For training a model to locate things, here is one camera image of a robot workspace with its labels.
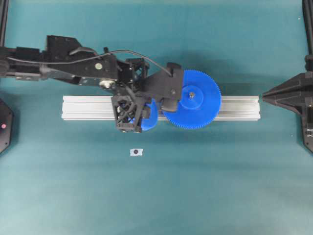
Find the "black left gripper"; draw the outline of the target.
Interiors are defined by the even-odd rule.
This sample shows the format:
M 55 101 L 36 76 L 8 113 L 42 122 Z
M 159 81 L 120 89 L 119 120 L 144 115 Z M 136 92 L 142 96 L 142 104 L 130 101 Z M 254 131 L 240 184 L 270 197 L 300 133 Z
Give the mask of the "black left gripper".
M 113 94 L 112 107 L 115 125 L 123 133 L 141 133 L 142 111 L 146 102 L 160 102 L 161 110 L 175 112 L 181 100 L 183 70 L 173 68 L 172 75 L 158 71 L 148 76 L 150 68 L 142 58 L 104 58 L 98 69 L 107 76 L 99 80 L 99 87 Z

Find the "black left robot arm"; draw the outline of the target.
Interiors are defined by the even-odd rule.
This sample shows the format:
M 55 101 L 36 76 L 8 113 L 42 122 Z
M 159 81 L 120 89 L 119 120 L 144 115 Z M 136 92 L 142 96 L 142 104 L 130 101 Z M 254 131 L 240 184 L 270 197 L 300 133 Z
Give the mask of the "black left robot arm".
M 182 67 L 168 63 L 149 74 L 151 63 L 150 58 L 136 52 L 125 60 L 108 48 L 98 54 L 75 38 L 61 36 L 48 36 L 45 50 L 0 48 L 2 77 L 30 81 L 51 78 L 74 85 L 98 86 L 111 93 L 115 125 L 122 132 L 142 132 L 143 120 L 152 116 L 153 102 L 170 113 L 178 108 Z

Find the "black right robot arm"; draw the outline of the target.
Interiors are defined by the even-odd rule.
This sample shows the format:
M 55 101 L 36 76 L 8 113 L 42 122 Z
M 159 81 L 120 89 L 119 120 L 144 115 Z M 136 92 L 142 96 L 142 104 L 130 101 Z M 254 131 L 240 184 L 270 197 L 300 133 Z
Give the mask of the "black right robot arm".
M 313 56 L 305 57 L 306 72 L 262 94 L 262 100 L 271 105 L 290 110 L 301 117 L 304 145 L 313 150 Z

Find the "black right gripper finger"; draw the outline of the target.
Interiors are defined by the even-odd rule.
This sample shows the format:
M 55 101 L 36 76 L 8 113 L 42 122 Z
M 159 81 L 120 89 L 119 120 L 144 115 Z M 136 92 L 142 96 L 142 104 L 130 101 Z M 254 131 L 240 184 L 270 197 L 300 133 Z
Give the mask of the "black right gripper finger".
M 300 73 L 262 94 L 262 100 L 306 118 L 306 74 Z

